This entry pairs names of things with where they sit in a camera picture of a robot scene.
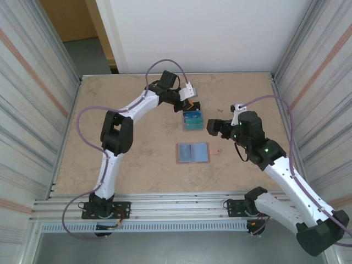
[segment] wooden tabletop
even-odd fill
[[[205,117],[232,119],[230,105],[245,103],[273,94],[266,73],[188,75],[196,88]],[[150,81],[159,79],[151,76]],[[106,75],[84,77],[76,114],[88,106],[122,108],[142,93],[144,76]],[[266,136],[288,152],[288,140],[274,99],[265,99],[247,108],[262,118]],[[101,146],[100,133],[105,111],[92,110],[81,117],[84,136]],[[177,164],[176,143],[207,142],[209,163]],[[70,128],[60,167],[55,194],[79,194],[95,186],[102,153],[85,145],[75,123]],[[248,191],[257,186],[279,190],[279,186],[250,162],[242,162],[233,141],[210,136],[206,129],[184,131],[182,113],[162,103],[149,111],[134,126],[134,142],[125,155],[115,183],[116,193],[168,193],[190,191]]]

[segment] metal wall panel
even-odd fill
[[[311,186],[352,216],[352,1],[317,1],[275,74]],[[342,249],[351,261],[351,249]]]
[[[51,185],[80,80],[36,1],[0,2],[0,40],[0,261],[12,263]]]

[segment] white wall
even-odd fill
[[[162,58],[176,60],[187,72],[274,70],[311,3],[96,1],[120,73],[143,73]],[[160,65],[154,72],[164,68]]]

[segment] purple cable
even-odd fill
[[[255,103],[259,100],[262,99],[266,99],[266,98],[276,98],[278,100],[281,100],[287,107],[289,115],[290,115],[290,150],[289,150],[289,167],[290,167],[290,172],[292,177],[294,178],[295,182],[297,183],[297,185],[301,188],[301,190],[305,193],[305,195],[307,195],[309,197],[309,199],[327,216],[329,217],[335,224],[337,224],[342,230],[344,230],[346,233],[348,233],[351,237],[352,237],[352,230],[348,229],[347,227],[345,227],[343,224],[341,224],[337,219],[335,219],[331,214],[329,214],[326,210],[323,210],[322,206],[314,199],[314,197],[304,188],[304,186],[302,185],[302,183],[299,181],[299,179],[297,178],[297,176],[294,173],[293,170],[293,117],[292,117],[292,111],[290,109],[290,105],[288,104],[288,102],[276,95],[264,95],[264,96],[260,96],[248,103],[245,103],[244,105],[242,105],[240,108],[245,107],[245,106],[249,106],[252,103]],[[259,228],[257,231],[253,232],[252,235],[255,235],[256,233],[258,233],[262,228],[264,228],[264,226],[267,224],[267,222],[269,221],[270,217],[267,219],[267,221],[265,221],[264,225],[261,226],[261,228]],[[345,244],[345,243],[335,243],[336,245],[339,246],[346,246],[349,248],[352,248],[352,244]]]
[[[185,72],[183,71],[183,69],[181,68],[181,66],[180,66],[177,62],[175,62],[175,61],[172,60],[172,59],[161,59],[161,60],[158,60],[158,61],[157,61],[156,63],[154,63],[153,65],[151,65],[151,66],[149,67],[149,69],[147,70],[146,74],[145,74],[146,88],[145,88],[144,96],[147,95],[148,90],[149,90],[148,74],[149,74],[149,72],[151,71],[151,69],[152,69],[155,65],[157,65],[158,63],[160,63],[160,62],[172,62],[172,63],[176,64],[176,66],[178,66],[178,68],[181,70],[181,72],[182,72],[182,74],[183,74],[183,77],[185,78],[186,83],[188,83],[188,79],[187,79],[187,76],[186,76]],[[83,140],[83,142],[84,142],[85,144],[87,144],[88,146],[90,146],[90,147],[92,147],[92,148],[94,148],[94,149],[96,149],[96,150],[101,151],[101,152],[106,156],[106,162],[105,162],[105,167],[104,167],[103,175],[102,175],[101,180],[100,180],[100,185],[98,185],[98,186],[97,186],[94,190],[92,190],[92,191],[88,191],[88,192],[85,192],[85,193],[83,193],[83,194],[80,194],[80,195],[74,197],[71,201],[69,201],[69,202],[67,203],[67,205],[65,206],[64,211],[62,212],[62,217],[61,217],[62,226],[63,226],[63,228],[65,229],[65,231],[66,231],[69,235],[73,236],[74,238],[77,238],[77,239],[80,239],[80,240],[99,240],[99,239],[104,238],[103,236],[101,236],[101,237],[99,237],[99,238],[87,238],[87,237],[85,237],[85,236],[79,236],[79,235],[73,234],[73,233],[72,233],[70,230],[68,230],[68,228],[66,227],[66,224],[65,224],[65,214],[66,214],[66,212],[67,212],[68,207],[69,207],[75,200],[77,200],[77,199],[79,199],[79,198],[81,198],[81,197],[83,197],[83,196],[85,196],[85,195],[89,195],[89,194],[91,194],[91,193],[95,193],[97,190],[99,190],[99,188],[101,187],[101,185],[102,185],[103,182],[104,182],[105,175],[106,175],[106,171],[107,171],[107,169],[108,169],[108,164],[109,164],[108,153],[107,153],[105,150],[103,150],[102,148],[100,148],[100,147],[98,147],[98,146],[92,144],[91,142],[89,142],[88,140],[86,140],[86,139],[84,138],[84,136],[83,136],[83,134],[82,134],[82,132],[81,132],[81,129],[80,129],[80,127],[79,127],[79,120],[80,120],[80,118],[81,118],[81,116],[82,116],[82,114],[83,114],[84,112],[86,112],[86,111],[88,111],[88,110],[92,110],[92,109],[99,109],[99,110],[105,110],[105,111],[112,111],[112,112],[115,112],[115,113],[126,113],[126,112],[128,112],[129,110],[135,108],[137,105],[139,105],[143,100],[144,100],[143,97],[140,98],[140,99],[137,101],[137,103],[133,104],[128,110],[127,110],[127,109],[125,109],[125,110],[116,110],[116,109],[109,108],[109,107],[104,107],[104,106],[91,106],[91,107],[86,107],[86,108],[84,108],[82,111],[80,111],[80,112],[78,113],[77,118],[76,118],[76,129],[77,129],[78,135],[80,136],[80,138]]]

